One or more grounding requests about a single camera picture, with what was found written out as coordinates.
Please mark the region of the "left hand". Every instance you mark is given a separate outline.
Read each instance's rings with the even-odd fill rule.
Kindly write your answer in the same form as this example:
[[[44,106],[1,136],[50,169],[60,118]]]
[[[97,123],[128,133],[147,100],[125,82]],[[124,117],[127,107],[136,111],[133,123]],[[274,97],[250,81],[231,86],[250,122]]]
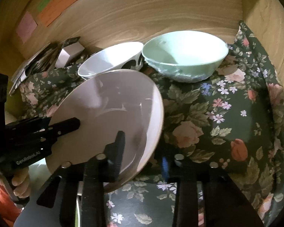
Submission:
[[[16,170],[12,179],[12,184],[15,187],[13,193],[19,198],[27,198],[31,193],[29,168]],[[0,175],[0,186],[4,186],[4,179]]]

